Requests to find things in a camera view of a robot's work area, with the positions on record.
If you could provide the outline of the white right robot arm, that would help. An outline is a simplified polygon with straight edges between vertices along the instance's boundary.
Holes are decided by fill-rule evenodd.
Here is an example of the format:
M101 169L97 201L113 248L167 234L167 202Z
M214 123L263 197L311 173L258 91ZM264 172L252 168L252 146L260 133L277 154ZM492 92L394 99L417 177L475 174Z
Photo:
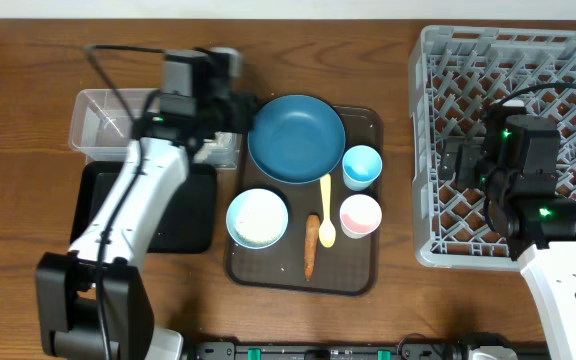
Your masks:
M484 196L535 301L551 358L576 359L576 202L556 192L561 135L547 118L501 108L482 140L448 139L439 176Z

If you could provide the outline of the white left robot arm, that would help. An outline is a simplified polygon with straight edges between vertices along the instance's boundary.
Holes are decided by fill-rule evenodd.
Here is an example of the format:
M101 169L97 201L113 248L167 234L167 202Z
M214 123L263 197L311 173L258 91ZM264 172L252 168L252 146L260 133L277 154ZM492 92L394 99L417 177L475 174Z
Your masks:
M66 359L179 359L183 337L159 327L141 277L167 206L193 154L218 132L245 134L259 108L251 93L193 98L152 91L121 171L96 216L65 254L35 271L41 346Z

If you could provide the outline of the light blue cup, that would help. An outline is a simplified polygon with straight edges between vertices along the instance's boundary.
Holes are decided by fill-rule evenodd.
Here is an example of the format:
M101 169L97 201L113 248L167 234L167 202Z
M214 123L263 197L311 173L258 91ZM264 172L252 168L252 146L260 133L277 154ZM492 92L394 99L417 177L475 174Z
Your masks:
M381 155L372 147L351 147L342 158L344 184L352 191L367 189L381 174Z

